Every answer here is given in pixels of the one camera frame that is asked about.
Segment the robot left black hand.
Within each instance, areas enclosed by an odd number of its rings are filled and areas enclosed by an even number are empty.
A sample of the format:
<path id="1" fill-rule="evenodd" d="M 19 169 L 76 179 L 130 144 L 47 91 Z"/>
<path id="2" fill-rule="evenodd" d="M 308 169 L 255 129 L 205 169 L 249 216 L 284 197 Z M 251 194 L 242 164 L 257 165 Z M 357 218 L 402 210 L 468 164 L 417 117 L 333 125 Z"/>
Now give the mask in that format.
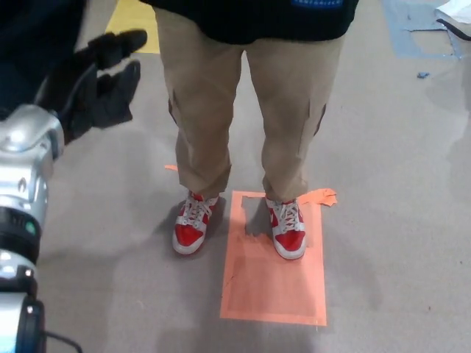
<path id="1" fill-rule="evenodd" d="M 69 143 L 95 127 L 106 129 L 132 120 L 130 103 L 141 78 L 141 64 L 102 74 L 147 42 L 144 29 L 105 33 L 59 64 L 43 81 L 34 103 L 56 113 Z"/>

